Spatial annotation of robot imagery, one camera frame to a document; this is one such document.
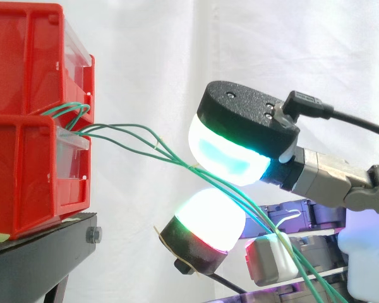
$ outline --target red storage drawer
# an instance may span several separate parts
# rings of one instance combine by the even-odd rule
[[[0,114],[41,114],[88,104],[76,128],[93,123],[94,59],[58,4],[0,2]],[[63,127],[77,115],[59,118]]]
[[[90,204],[90,141],[47,116],[0,115],[0,234],[15,239]]]

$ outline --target black plastic housing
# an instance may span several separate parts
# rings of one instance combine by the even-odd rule
[[[299,128],[273,118],[277,104],[283,101],[240,84],[214,81],[207,85],[197,115],[219,136],[278,159],[296,140]]]
[[[183,258],[204,275],[214,273],[227,256],[227,252],[218,251],[204,243],[190,232],[176,216],[164,227],[160,235],[177,256]],[[176,261],[174,265],[182,274],[193,273],[183,262]]]

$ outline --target white curtain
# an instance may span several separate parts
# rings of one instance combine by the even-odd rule
[[[149,126],[188,162],[195,163],[187,144],[190,121],[212,80],[282,100],[299,90],[379,124],[379,0],[60,3],[96,58],[95,120]],[[366,169],[379,163],[374,134],[303,117],[298,126],[300,146]],[[182,168],[93,140],[89,211],[98,212],[104,235],[70,274],[64,301],[186,303],[229,294],[208,278],[181,275],[153,230],[163,229],[181,203],[206,187]],[[267,184],[245,191],[261,205],[297,198]],[[225,266],[245,266],[244,259]]]

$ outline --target electrical wire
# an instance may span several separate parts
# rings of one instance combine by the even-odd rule
[[[72,119],[69,123],[67,123],[65,127],[65,129],[67,129],[68,131],[71,131],[76,125],[76,123],[80,120],[80,118],[83,117],[90,110],[90,106],[88,104],[82,104],[79,102],[69,102],[69,103],[65,103],[57,107],[54,107],[52,109],[49,109],[46,112],[44,112],[42,115],[43,116],[52,115],[52,118],[55,119],[64,114],[67,114],[68,112],[72,112],[74,110],[79,110],[79,113],[74,119]]]
[[[136,127],[136,128],[142,128],[142,129],[147,130],[150,134],[152,134],[152,136],[154,138],[156,138],[157,142],[160,143],[163,146],[163,148],[167,151],[167,153],[170,156],[166,156],[164,154],[164,156],[166,157],[166,158],[164,158],[164,157],[158,157],[158,156],[155,156],[155,155],[152,155],[152,154],[149,154],[149,153],[144,153],[142,151],[134,150],[132,148],[124,146],[124,145],[118,143],[117,141],[112,140],[112,139],[110,139],[108,137],[94,135],[94,134],[90,133],[91,131],[95,131],[95,130],[98,130],[98,129],[103,129],[103,128],[112,128],[112,129],[115,129],[115,128],[118,128],[118,127]],[[138,138],[139,140],[141,140],[139,138],[140,136],[138,136],[138,135],[136,135],[136,134],[134,134],[132,132],[129,132],[127,130],[124,130],[123,132],[124,133],[128,133],[130,135],[133,135],[135,138]],[[163,160],[165,162],[169,162],[169,163],[173,163],[173,164],[176,164],[176,165],[180,165],[180,166],[183,166],[183,167],[187,168],[188,170],[192,171],[193,173],[195,173],[196,175],[198,175],[202,179],[204,179],[207,182],[209,182],[211,185],[215,186],[216,188],[220,189],[225,194],[227,194],[228,196],[230,196],[234,200],[234,202],[236,204],[238,204],[246,213],[248,213],[251,218],[253,218],[254,220],[256,220],[256,222],[258,224],[260,224],[267,232],[271,233],[271,230],[269,230],[268,227],[265,226],[257,217],[260,217],[273,230],[273,232],[277,235],[277,237],[279,238],[279,240],[281,241],[281,243],[286,248],[286,250],[289,253],[289,255],[291,256],[292,260],[295,262],[295,265],[297,266],[299,272],[301,273],[303,279],[305,280],[306,285],[311,290],[311,293],[313,294],[313,296],[315,297],[315,299],[316,299],[317,302],[322,303],[323,300],[320,297],[320,294],[315,290],[315,288],[314,288],[313,284],[311,283],[310,279],[307,277],[307,274],[306,274],[305,270],[303,269],[302,265],[304,267],[306,267],[310,272],[312,272],[312,274],[314,274],[314,276],[318,279],[318,281],[322,284],[323,288],[329,294],[332,302],[336,302],[333,294],[336,295],[342,302],[347,302],[334,288],[332,288],[315,271],[315,269],[309,264],[309,262],[306,260],[306,258],[304,258],[303,255],[301,255],[300,252],[295,247],[291,247],[288,244],[288,242],[286,242],[286,240],[283,238],[282,234],[279,232],[279,230],[276,228],[276,226],[272,223],[272,221],[269,219],[269,217],[266,216],[266,214],[261,210],[261,208],[258,205],[256,205],[253,202],[253,200],[251,200],[249,197],[247,197],[247,195],[245,195],[242,191],[240,191],[239,189],[237,189],[232,184],[230,184],[230,183],[222,180],[221,178],[218,178],[217,176],[214,176],[210,172],[207,172],[206,170],[199,169],[199,168],[196,168],[196,167],[193,167],[193,166],[190,166],[190,165],[186,164],[150,128],[148,128],[146,126],[142,126],[140,124],[111,124],[111,125],[92,124],[90,126],[87,126],[85,128],[80,129],[79,132],[75,132],[75,133],[78,134],[78,135],[80,135],[80,136],[92,136],[92,137],[95,137],[95,138],[102,138],[104,140],[113,142],[113,143],[119,145],[120,147],[123,147],[123,148],[125,148],[125,149],[127,149],[127,150],[129,150],[131,152],[139,153],[140,155],[146,155],[148,157],[157,158],[158,160]],[[154,150],[158,149],[155,145],[151,144],[148,141],[146,141],[144,143],[147,144],[148,146],[152,147]],[[219,183],[221,183],[225,187],[228,187],[229,189],[231,189],[232,191],[234,191],[236,194],[240,195],[240,197],[243,198],[243,200],[240,197],[237,197],[236,195],[232,194],[230,191],[228,191],[224,187],[222,187],[219,184],[217,184],[213,179],[215,179],[216,181],[218,181]]]
[[[237,292],[238,294],[246,294],[247,293],[247,291],[245,291],[244,289],[238,287],[236,284],[233,284],[229,280],[226,280],[225,278],[217,275],[216,273],[212,273],[211,275],[205,275],[205,276],[215,280],[216,282],[219,282],[220,284],[226,286],[227,288],[233,290],[234,292]]]
[[[355,117],[355,116],[352,116],[352,115],[349,115],[349,114],[346,114],[343,112],[339,112],[337,110],[333,111],[331,113],[330,117],[333,119],[344,121],[344,122],[349,123],[349,124],[353,124],[355,126],[359,126],[361,128],[365,128],[368,131],[372,131],[376,134],[379,134],[379,125],[376,125],[376,124],[374,124],[370,121],[364,120],[362,118]]]

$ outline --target glowing light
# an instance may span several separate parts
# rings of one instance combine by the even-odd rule
[[[176,213],[177,219],[203,242],[230,251],[246,224],[246,214],[218,189],[204,189]]]
[[[270,159],[237,145],[207,128],[194,116],[188,135],[191,152],[205,169],[239,186],[259,180]]]

